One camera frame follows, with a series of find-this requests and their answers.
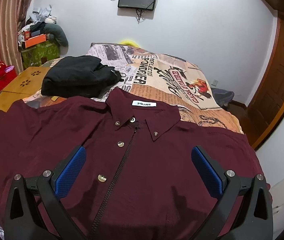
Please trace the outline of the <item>maroon button shirt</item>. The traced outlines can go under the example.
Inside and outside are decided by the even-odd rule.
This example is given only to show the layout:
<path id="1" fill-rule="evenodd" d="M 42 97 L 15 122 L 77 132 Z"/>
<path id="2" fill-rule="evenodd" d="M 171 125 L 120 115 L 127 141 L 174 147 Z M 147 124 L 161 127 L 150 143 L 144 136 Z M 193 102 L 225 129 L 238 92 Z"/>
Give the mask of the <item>maroon button shirt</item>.
<path id="1" fill-rule="evenodd" d="M 13 177 L 39 176 L 78 145 L 86 162 L 62 199 L 82 232 L 96 239 L 189 239 L 215 205 L 191 161 L 202 146 L 225 170 L 262 168 L 247 137 L 182 121 L 176 106 L 114 89 L 105 102 L 75 96 L 0 110 L 0 225 Z"/>

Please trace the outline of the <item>wooden folding table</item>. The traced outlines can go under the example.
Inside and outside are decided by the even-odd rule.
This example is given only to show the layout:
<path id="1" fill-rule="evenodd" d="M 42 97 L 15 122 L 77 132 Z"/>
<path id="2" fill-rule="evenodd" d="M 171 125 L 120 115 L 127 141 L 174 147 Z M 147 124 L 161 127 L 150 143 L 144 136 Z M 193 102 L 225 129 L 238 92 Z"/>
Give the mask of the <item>wooden folding table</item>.
<path id="1" fill-rule="evenodd" d="M 28 67 L 0 93 L 0 110 L 6 112 L 17 100 L 32 96 L 41 89 L 43 78 L 50 67 Z"/>

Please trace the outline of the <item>grey bag on floor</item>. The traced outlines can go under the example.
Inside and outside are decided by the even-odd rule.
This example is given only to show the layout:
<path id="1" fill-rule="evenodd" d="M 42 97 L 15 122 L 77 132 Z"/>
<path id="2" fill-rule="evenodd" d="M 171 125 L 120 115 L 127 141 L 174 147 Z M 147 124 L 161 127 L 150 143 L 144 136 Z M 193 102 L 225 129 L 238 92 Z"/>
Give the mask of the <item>grey bag on floor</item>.
<path id="1" fill-rule="evenodd" d="M 212 88 L 211 91 L 215 102 L 220 107 L 227 107 L 234 98 L 234 92 L 229 90 Z"/>

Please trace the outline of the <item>black folded garment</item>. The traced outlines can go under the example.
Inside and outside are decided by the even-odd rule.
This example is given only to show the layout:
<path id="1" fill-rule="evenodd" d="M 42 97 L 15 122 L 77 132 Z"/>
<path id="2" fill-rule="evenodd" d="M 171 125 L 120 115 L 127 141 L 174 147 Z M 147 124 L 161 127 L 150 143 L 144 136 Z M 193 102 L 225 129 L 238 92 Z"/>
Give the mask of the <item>black folded garment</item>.
<path id="1" fill-rule="evenodd" d="M 119 71 L 102 64 L 98 57 L 67 56 L 47 72 L 41 85 L 41 94 L 62 98 L 72 96 L 97 98 L 121 79 Z"/>

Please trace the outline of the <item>brown wooden door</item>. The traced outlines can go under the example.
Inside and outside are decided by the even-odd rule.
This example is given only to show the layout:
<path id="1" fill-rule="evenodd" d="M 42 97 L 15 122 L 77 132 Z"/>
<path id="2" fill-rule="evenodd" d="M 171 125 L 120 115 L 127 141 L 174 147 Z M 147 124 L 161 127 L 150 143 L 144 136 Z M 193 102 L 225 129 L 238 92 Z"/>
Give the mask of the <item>brown wooden door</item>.
<path id="1" fill-rule="evenodd" d="M 257 150 L 284 116 L 284 13 L 279 13 L 272 53 L 247 113 L 259 137 L 251 144 Z"/>

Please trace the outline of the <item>green patterned storage box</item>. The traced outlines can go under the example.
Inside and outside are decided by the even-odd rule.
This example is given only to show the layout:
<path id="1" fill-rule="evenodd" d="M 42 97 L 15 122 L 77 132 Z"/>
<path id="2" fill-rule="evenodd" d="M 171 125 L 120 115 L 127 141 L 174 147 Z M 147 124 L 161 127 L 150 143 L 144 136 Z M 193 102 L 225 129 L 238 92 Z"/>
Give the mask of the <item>green patterned storage box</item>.
<path id="1" fill-rule="evenodd" d="M 39 67 L 47 61 L 57 59 L 60 56 L 59 45 L 52 41 L 36 44 L 20 52 L 24 69 L 28 67 Z"/>

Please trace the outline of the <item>orange box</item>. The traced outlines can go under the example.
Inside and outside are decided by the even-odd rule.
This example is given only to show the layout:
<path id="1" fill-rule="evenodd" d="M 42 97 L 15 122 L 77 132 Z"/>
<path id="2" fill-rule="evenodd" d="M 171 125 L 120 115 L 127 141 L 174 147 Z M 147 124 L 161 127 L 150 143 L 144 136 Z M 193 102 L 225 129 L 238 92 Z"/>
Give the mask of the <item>orange box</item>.
<path id="1" fill-rule="evenodd" d="M 46 41 L 46 35 L 41 34 L 22 42 L 22 49 L 26 49 Z"/>

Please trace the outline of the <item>grey plush cushion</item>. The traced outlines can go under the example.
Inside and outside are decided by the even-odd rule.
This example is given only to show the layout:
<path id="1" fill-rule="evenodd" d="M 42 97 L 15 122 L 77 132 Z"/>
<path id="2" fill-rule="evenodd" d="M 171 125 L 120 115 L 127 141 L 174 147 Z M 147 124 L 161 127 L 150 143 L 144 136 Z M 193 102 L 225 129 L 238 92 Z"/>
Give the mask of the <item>grey plush cushion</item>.
<path id="1" fill-rule="evenodd" d="M 42 32 L 48 40 L 55 40 L 62 47 L 69 46 L 66 34 L 58 24 L 47 23 Z"/>

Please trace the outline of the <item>printed newspaper pattern blanket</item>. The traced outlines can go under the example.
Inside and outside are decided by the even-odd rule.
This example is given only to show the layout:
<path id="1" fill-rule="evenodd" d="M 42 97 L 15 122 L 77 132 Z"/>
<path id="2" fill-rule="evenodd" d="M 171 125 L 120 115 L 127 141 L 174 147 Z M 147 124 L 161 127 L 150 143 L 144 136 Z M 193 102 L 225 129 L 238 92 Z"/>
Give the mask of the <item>printed newspaper pattern blanket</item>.
<path id="1" fill-rule="evenodd" d="M 162 101 L 177 106 L 183 121 L 203 127 L 220 127 L 241 133 L 238 119 L 223 110 L 214 100 L 202 70 L 188 61 L 165 54 L 154 54 L 141 48 L 114 43 L 91 45 L 86 55 L 101 59 L 114 67 L 122 79 L 106 89 L 95 101 L 104 102 L 109 93 L 120 88 L 140 100 Z M 25 102 L 41 102 L 41 89 Z"/>

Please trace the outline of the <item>yellow pillow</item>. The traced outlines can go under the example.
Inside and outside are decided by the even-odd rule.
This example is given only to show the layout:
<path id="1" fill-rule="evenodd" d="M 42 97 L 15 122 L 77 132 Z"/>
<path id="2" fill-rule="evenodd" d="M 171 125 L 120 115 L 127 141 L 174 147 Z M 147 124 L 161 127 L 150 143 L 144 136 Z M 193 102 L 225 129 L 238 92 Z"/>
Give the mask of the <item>yellow pillow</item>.
<path id="1" fill-rule="evenodd" d="M 120 42 L 121 45 L 125 45 L 125 46 L 132 46 L 132 47 L 135 47 L 135 48 L 139 48 L 140 46 L 135 43 L 134 41 L 131 41 L 131 40 L 122 40 Z"/>

